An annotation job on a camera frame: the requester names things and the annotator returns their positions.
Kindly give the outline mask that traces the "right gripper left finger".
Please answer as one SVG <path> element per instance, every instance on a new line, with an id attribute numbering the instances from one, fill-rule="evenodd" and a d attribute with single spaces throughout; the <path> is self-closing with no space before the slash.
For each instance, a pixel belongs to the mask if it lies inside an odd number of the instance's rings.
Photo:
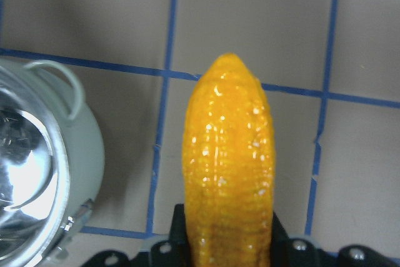
<path id="1" fill-rule="evenodd" d="M 174 207 L 169 242 L 172 245 L 174 266 L 192 266 L 191 249 L 186 233 L 186 219 L 183 204 Z"/>

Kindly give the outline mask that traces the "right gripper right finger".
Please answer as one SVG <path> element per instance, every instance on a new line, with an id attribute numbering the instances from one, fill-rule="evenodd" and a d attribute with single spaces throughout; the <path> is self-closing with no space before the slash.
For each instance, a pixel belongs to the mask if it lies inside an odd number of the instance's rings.
<path id="1" fill-rule="evenodd" d="M 272 239 L 270 247 L 270 260 L 273 267 L 295 266 L 295 249 L 293 240 L 289 238 L 277 214 L 272 217 Z"/>

